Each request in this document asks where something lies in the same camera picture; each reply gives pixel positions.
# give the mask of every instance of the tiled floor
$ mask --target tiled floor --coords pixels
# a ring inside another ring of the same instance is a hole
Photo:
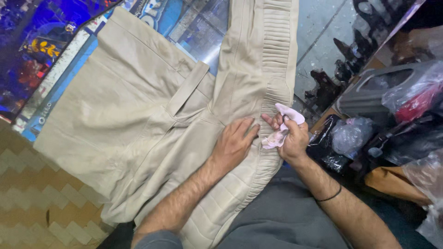
[[[96,248],[113,230],[99,199],[0,120],[0,248]]]

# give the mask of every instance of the dirty rag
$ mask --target dirty rag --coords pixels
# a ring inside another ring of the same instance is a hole
[[[298,113],[296,110],[289,108],[285,105],[276,103],[276,108],[280,112],[282,116],[286,115],[291,120],[295,121],[298,125],[302,124],[304,122],[304,117],[300,113]],[[280,125],[280,130],[275,131],[269,135],[269,137],[264,138],[261,141],[261,145],[265,149],[272,149],[275,147],[281,147],[284,143],[284,139],[288,135],[289,129],[288,127],[283,123]]]

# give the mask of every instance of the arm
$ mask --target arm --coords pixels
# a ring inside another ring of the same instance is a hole
[[[317,200],[334,196],[340,184],[332,179],[316,162],[306,155],[309,142],[307,124],[297,125],[277,114],[273,119],[263,114],[263,119],[274,129],[284,122],[289,128],[280,156],[294,168]],[[401,249],[400,244],[385,223],[360,199],[346,188],[336,197],[318,202],[336,226],[357,249],[389,248]]]
[[[257,124],[245,136],[253,121],[251,117],[242,118],[226,126],[204,165],[144,218],[134,234],[132,248],[148,233],[168,230],[177,234],[183,228],[198,202],[247,156],[260,130]]]

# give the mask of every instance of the hand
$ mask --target hand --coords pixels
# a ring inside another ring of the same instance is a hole
[[[278,153],[285,161],[296,165],[297,161],[307,158],[306,147],[309,143],[309,136],[307,134],[308,126],[306,122],[297,125],[295,121],[290,120],[287,116],[283,120],[280,113],[277,113],[274,118],[267,114],[262,114],[261,117],[274,131],[279,130],[283,122],[289,128],[289,133],[284,140],[283,146],[277,148]]]
[[[237,167],[248,155],[252,141],[260,130],[260,125],[256,124],[245,136],[253,122],[253,117],[234,120],[219,136],[208,161],[215,165],[217,172],[223,176]]]

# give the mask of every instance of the black wristband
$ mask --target black wristband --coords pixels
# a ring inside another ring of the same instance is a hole
[[[337,191],[337,193],[336,194],[334,194],[332,197],[329,197],[328,199],[324,199],[324,200],[317,200],[317,199],[315,199],[317,202],[324,202],[324,201],[329,201],[329,200],[331,200],[332,198],[334,198],[334,197],[336,197],[340,192],[342,191],[342,185],[340,184],[340,189]]]

